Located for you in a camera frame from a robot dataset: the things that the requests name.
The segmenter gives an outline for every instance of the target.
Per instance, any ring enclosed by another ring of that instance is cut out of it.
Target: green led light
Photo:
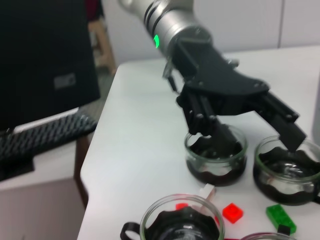
[[[159,36],[155,35],[153,40],[154,40],[154,43],[155,43],[155,48],[159,48],[159,45],[160,45]]]

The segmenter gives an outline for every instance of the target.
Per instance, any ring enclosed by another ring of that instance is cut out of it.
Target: glass bowl
[[[305,140],[296,152],[289,152],[278,136],[268,137],[255,149],[253,177],[273,201],[309,203],[320,191],[320,147]]]
[[[155,202],[144,214],[140,239],[223,240],[225,227],[218,209],[196,195],[175,194]]]
[[[235,183],[246,169],[248,143],[245,135],[234,126],[228,126],[237,140],[237,147],[226,156],[219,156],[217,151],[208,145],[210,136],[187,134],[184,140],[186,164],[191,174],[199,181],[218,187]]]
[[[287,235],[273,232],[254,233],[242,238],[241,240],[296,240]]]

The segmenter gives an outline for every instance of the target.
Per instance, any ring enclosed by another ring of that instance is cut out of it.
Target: keyboard
[[[33,156],[92,133],[97,122],[83,112],[0,137],[0,181],[34,170]]]

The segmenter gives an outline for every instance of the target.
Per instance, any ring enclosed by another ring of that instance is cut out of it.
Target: black monitor
[[[0,130],[100,97],[83,0],[0,3]]]

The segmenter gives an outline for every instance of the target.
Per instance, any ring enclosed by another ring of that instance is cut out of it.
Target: screw
[[[213,115],[210,115],[210,116],[209,116],[209,119],[210,119],[211,121],[215,121],[217,118],[216,118],[215,116],[213,116]]]
[[[227,63],[232,66],[233,69],[239,67],[239,61],[237,59],[227,59]]]

